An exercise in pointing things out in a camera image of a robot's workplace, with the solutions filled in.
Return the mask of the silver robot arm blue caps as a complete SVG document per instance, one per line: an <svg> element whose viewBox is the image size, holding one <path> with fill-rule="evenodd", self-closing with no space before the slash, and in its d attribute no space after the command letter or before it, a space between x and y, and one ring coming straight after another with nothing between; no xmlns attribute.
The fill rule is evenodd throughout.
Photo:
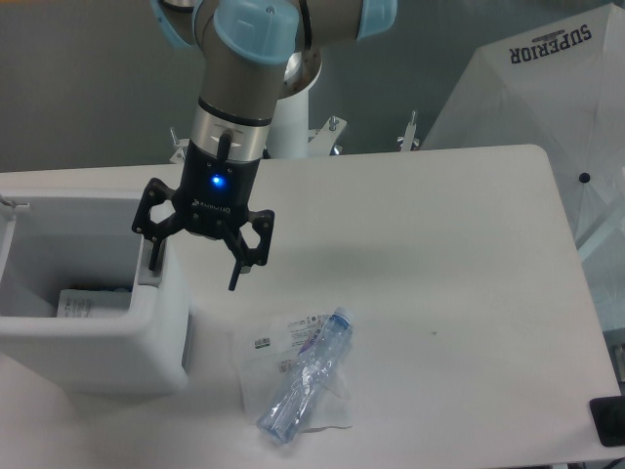
<svg viewBox="0 0 625 469"><path fill-rule="evenodd" d="M396 1L154 1L166 35L195 45L206 63L182 178L146 184L132 230L152 245L155 271L166 238L180 231L223 241L229 281L264 266L275 214L249 199L289 59L313 47L389 30Z"/></svg>

